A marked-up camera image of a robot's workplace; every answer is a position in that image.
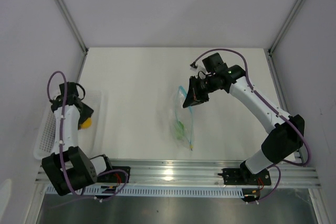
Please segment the green toy vegetable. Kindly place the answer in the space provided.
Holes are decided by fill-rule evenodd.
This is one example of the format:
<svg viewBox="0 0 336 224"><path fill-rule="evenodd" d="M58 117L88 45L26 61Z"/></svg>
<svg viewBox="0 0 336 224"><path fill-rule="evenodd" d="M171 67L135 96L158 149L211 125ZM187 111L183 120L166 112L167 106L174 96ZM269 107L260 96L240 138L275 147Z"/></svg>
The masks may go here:
<svg viewBox="0 0 336 224"><path fill-rule="evenodd" d="M182 140L185 137L185 126L181 121L176 120L174 122L173 134L177 140Z"/></svg>

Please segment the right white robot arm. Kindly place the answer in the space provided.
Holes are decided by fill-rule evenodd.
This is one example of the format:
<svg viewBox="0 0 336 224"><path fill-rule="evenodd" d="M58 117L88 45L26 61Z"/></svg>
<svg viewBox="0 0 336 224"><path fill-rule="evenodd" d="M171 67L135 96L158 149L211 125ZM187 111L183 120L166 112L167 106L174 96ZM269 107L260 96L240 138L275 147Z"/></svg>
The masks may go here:
<svg viewBox="0 0 336 224"><path fill-rule="evenodd" d="M250 81L247 66L229 67L216 50L203 59L203 77L191 76L184 108L209 101L209 94L224 90L239 100L264 127L268 134L260 150L240 165L240 179L251 184L259 173L272 165L286 161L293 152L304 146L305 121L276 107Z"/></svg>

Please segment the yellow toy lemon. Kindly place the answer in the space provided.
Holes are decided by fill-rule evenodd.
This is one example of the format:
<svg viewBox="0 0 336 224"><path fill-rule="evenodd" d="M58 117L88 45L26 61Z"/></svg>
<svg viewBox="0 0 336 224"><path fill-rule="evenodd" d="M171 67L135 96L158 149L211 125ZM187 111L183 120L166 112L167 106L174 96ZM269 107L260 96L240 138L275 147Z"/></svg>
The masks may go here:
<svg viewBox="0 0 336 224"><path fill-rule="evenodd" d="M88 118L86 119L82 124L79 125L79 129L88 129L92 125L92 119Z"/></svg>

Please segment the clear zip top bag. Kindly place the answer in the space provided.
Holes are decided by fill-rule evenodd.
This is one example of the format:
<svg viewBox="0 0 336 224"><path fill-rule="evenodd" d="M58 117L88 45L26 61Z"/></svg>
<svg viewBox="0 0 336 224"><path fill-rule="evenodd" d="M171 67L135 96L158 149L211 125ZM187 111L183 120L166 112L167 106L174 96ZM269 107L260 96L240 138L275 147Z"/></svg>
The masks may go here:
<svg viewBox="0 0 336 224"><path fill-rule="evenodd" d="M187 92L183 86L170 89L167 98L158 107L160 127L164 134L179 148L189 151L194 149L194 117L191 107L183 108ZM185 137L177 140L173 134L173 124L176 120L181 121L185 126Z"/></svg>

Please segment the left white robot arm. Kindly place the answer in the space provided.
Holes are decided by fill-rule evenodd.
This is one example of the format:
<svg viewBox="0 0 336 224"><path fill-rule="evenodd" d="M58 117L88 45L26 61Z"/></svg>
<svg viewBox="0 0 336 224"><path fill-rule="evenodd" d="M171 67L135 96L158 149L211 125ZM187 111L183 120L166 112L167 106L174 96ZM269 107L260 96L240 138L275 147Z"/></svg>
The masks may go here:
<svg viewBox="0 0 336 224"><path fill-rule="evenodd" d="M79 147L79 131L91 119L94 109L79 97L78 87L82 86L62 83L60 95L50 101L56 122L55 143L51 154L42 159L42 167L60 196L93 185L98 178L108 182L114 176L106 155L89 158Z"/></svg>

